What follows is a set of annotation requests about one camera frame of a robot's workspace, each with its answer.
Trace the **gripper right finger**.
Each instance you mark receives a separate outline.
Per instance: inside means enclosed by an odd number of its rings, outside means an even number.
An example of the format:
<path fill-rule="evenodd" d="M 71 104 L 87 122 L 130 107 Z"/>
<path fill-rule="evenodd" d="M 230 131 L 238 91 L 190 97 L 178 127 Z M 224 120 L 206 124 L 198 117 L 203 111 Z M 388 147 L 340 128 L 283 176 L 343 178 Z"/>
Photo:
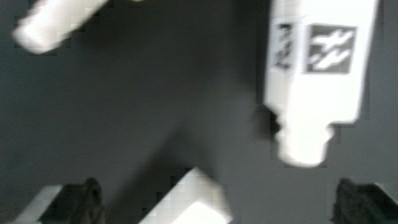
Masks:
<path fill-rule="evenodd" d="M 356 183 L 343 178 L 336 188 L 334 224 L 398 224 L 398 185 Z"/>

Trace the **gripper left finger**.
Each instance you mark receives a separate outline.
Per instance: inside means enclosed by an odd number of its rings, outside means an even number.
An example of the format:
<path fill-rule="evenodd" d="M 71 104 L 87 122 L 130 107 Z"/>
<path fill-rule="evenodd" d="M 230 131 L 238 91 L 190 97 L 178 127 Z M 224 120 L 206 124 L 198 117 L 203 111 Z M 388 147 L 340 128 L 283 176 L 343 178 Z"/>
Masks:
<path fill-rule="evenodd" d="M 107 224 L 98 180 L 45 186 L 11 224 Z"/>

